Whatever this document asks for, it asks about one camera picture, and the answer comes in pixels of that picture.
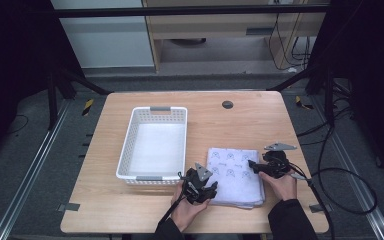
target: white cloth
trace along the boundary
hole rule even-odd
[[[248,160],[259,162],[257,150],[210,148],[207,169],[213,173],[207,187],[218,182],[214,205],[252,208],[265,200],[263,182],[254,174]]]

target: folded cloth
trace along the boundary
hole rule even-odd
[[[206,186],[218,182],[217,195],[210,203],[241,208],[263,204],[263,182],[248,165],[248,160],[258,163],[258,156],[257,150],[210,148],[207,169],[213,175]]]

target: white plastic basket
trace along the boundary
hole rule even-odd
[[[117,177],[132,185],[173,185],[185,168],[187,109],[137,107],[132,111]]]

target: white wall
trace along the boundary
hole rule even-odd
[[[141,0],[51,0],[55,9],[142,7]],[[60,19],[82,68],[153,67],[144,17]]]

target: wooden table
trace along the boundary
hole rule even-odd
[[[232,101],[231,109],[222,107]],[[210,147],[256,149],[276,141],[299,146],[278,92],[141,92],[113,93],[106,100],[61,229],[66,233],[150,233],[170,207],[174,187],[126,185],[116,169],[132,109],[138,106],[181,106],[188,109],[186,169],[206,165]],[[287,151],[290,161],[309,175],[301,149]],[[268,233],[267,215],[278,201],[266,185],[262,207],[244,210],[209,206],[187,233]],[[298,183],[298,198],[316,232],[328,230],[323,213],[311,213],[317,201],[306,182]]]

